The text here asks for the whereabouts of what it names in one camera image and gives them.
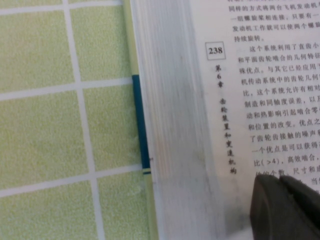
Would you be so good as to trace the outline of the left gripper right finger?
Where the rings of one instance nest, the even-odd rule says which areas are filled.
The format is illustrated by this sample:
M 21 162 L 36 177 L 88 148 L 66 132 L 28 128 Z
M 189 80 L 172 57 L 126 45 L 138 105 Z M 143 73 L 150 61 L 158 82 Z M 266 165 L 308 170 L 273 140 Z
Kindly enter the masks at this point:
M 302 212 L 314 224 L 320 224 L 320 194 L 292 176 L 281 176 L 285 186 Z

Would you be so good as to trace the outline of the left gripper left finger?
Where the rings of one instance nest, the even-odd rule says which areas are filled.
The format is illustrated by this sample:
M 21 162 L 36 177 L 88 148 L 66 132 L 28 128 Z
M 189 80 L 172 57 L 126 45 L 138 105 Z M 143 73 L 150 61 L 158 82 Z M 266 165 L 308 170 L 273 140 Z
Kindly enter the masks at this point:
M 313 224 L 280 178 L 261 174 L 254 179 L 250 222 L 255 240 L 318 240 L 320 224 Z

